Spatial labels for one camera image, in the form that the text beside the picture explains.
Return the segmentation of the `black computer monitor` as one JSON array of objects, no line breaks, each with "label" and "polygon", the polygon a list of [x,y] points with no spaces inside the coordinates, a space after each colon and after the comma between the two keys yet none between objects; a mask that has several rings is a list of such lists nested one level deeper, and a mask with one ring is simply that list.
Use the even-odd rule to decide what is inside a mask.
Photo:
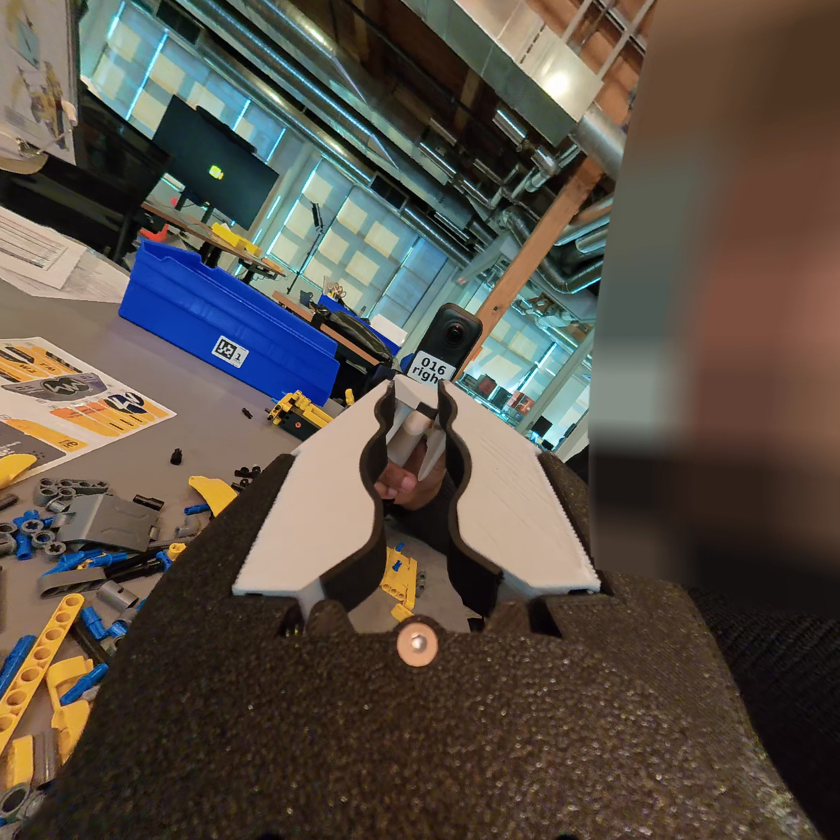
[{"label": "black computer monitor", "polygon": [[259,215],[278,174],[256,149],[204,108],[173,96],[153,137],[171,156],[167,172],[242,228]]}]

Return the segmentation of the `wooden pillar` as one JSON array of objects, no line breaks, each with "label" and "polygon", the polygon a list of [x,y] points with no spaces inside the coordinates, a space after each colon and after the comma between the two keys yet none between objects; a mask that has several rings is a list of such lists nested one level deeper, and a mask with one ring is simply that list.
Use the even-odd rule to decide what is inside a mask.
[{"label": "wooden pillar", "polygon": [[471,361],[480,353],[483,343],[602,176],[601,166],[587,156],[536,224],[507,271],[478,309],[477,318],[481,321],[482,332],[469,357]]}]

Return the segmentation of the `long yellow toy beam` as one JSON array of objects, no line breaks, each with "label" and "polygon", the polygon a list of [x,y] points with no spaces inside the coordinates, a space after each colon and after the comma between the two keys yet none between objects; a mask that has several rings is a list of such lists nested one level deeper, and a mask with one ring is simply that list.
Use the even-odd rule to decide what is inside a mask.
[{"label": "long yellow toy beam", "polygon": [[85,598],[74,593],[65,596],[36,637],[34,646],[12,674],[1,698],[1,750],[4,751],[26,712],[47,668],[76,620]]}]

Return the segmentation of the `blue plastic bin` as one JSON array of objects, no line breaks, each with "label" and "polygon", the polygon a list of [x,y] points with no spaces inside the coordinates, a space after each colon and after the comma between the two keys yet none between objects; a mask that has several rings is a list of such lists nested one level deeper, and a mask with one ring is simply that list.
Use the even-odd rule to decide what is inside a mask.
[{"label": "blue plastic bin", "polygon": [[338,344],[197,253],[144,242],[119,315],[267,396],[331,396]]}]

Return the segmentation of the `toy sticker sheet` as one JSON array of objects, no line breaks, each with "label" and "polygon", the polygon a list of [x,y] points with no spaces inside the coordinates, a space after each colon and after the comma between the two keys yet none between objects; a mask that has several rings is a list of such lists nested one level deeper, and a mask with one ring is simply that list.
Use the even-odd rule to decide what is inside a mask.
[{"label": "toy sticker sheet", "polygon": [[1,457],[38,457],[15,483],[173,417],[46,339],[1,341]]}]

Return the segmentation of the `yellow toy frame blue pins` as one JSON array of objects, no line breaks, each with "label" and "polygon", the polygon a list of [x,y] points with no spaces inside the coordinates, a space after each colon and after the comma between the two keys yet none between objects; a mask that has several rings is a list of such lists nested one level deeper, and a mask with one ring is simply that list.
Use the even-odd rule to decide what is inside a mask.
[{"label": "yellow toy frame blue pins", "polygon": [[397,623],[414,615],[419,587],[417,562],[405,552],[405,543],[398,542],[386,552],[385,572],[380,589],[393,600],[391,615]]}]

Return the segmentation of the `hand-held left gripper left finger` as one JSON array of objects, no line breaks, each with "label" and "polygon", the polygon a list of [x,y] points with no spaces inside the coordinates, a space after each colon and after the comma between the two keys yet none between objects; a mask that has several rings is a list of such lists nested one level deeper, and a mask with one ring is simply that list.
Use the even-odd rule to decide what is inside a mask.
[{"label": "hand-held left gripper left finger", "polygon": [[233,585],[235,595],[285,596],[308,616],[322,600],[350,612],[385,572],[383,502],[396,407],[385,381],[301,444]]}]

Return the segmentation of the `pile of small toy parts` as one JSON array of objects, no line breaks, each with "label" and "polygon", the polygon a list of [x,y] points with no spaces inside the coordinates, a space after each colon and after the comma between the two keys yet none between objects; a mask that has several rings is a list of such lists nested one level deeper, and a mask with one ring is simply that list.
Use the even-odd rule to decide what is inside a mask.
[{"label": "pile of small toy parts", "polygon": [[[18,537],[39,537],[46,534],[46,531],[43,530],[34,534],[30,531],[24,531],[22,530],[24,524],[23,519],[19,526],[14,522],[2,522],[3,556],[16,553]],[[104,583],[110,585],[113,583],[113,581],[107,580],[105,566],[65,571],[70,574],[70,578],[67,578],[67,574],[62,572],[67,578],[63,583],[59,581],[61,574],[58,573],[48,575],[49,580],[41,578],[40,582],[52,585],[54,590],[57,588],[63,598],[69,594],[78,593],[76,590],[79,587],[84,589],[89,584],[100,585]],[[85,610],[81,608],[79,614],[84,613]],[[73,629],[76,623],[80,621],[77,616],[70,629]],[[13,650],[6,656],[2,666],[2,694],[11,682],[13,672],[22,664],[39,634],[21,636]],[[81,658],[81,665],[78,666],[81,670],[75,665],[71,667],[76,669],[73,673],[78,679],[74,685],[79,690],[76,691],[76,688],[68,689],[67,696],[73,694],[75,699],[72,702],[68,700],[68,705],[65,707],[61,706],[57,700],[58,711],[67,711],[70,706],[79,707],[77,711],[80,713],[85,711],[87,714],[89,711],[89,704],[86,700],[82,701],[81,697],[88,689],[91,689],[95,680],[100,679],[106,673],[108,664],[100,664],[95,668],[91,666],[91,669],[85,670],[88,667],[86,663],[87,660]],[[37,737],[26,736],[18,739],[15,741],[17,746],[14,748],[9,746],[11,743],[9,741],[5,750],[2,751],[2,758],[5,757],[8,760],[6,763],[2,762],[2,838],[17,838],[21,828],[35,814],[43,802],[45,790],[42,784],[55,780],[54,771],[59,767],[61,759],[59,744],[60,737],[63,737],[61,733],[67,734],[68,731],[51,728],[42,731]]]}]

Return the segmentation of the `large black screen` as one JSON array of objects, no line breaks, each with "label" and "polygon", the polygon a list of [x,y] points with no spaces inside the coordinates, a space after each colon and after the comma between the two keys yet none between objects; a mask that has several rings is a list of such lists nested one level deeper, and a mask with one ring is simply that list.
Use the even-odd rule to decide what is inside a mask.
[{"label": "large black screen", "polygon": [[81,82],[76,163],[50,156],[32,175],[3,171],[1,204],[90,246],[116,264],[149,223],[142,204],[171,161]]}]

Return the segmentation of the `toy instruction booklet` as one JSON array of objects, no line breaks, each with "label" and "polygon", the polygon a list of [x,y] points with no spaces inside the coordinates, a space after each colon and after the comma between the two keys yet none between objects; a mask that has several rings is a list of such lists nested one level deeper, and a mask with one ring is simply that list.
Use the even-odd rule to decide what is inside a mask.
[{"label": "toy instruction booklet", "polygon": [[2,168],[76,163],[77,10],[68,1],[1,2]]}]

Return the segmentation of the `yellow box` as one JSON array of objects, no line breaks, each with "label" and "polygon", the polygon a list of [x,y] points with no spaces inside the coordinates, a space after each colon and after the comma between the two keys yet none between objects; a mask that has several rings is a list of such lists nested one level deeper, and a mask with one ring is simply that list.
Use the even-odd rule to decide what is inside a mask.
[{"label": "yellow box", "polygon": [[226,224],[213,223],[211,230],[216,237],[222,239],[228,245],[244,250],[258,259],[261,258],[262,251],[258,246],[232,231]]}]

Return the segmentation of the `grey toy panel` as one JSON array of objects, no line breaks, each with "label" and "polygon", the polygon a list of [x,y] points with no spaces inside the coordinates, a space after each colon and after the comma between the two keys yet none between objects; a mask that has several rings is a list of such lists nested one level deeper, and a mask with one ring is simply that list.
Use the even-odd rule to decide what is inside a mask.
[{"label": "grey toy panel", "polygon": [[81,496],[71,502],[57,536],[68,545],[97,543],[143,552],[149,547],[158,518],[157,511],[131,500],[108,494]]}]

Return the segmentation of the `person's right hand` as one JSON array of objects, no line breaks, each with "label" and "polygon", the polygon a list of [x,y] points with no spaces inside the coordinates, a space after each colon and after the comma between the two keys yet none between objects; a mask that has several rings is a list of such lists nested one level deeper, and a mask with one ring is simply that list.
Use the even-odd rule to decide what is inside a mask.
[{"label": "person's right hand", "polygon": [[375,481],[374,489],[383,501],[407,510],[421,508],[426,503],[418,477],[391,460],[387,461],[384,470]]}]

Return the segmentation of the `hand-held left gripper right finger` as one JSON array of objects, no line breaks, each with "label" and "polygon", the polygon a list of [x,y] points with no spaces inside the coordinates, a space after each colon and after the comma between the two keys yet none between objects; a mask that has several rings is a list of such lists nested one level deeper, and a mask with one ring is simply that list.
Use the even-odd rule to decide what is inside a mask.
[{"label": "hand-held left gripper right finger", "polygon": [[548,455],[450,382],[438,389],[438,407],[455,485],[447,571],[464,605],[489,616],[500,589],[525,602],[599,593],[602,580],[550,478]]}]

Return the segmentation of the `yellow black toy assembly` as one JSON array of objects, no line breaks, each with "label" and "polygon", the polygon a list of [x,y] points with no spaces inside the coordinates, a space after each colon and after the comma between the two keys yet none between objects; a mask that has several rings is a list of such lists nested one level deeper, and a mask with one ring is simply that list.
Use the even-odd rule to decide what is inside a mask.
[{"label": "yellow black toy assembly", "polygon": [[301,391],[290,392],[268,411],[268,420],[297,440],[304,442],[333,418]]}]

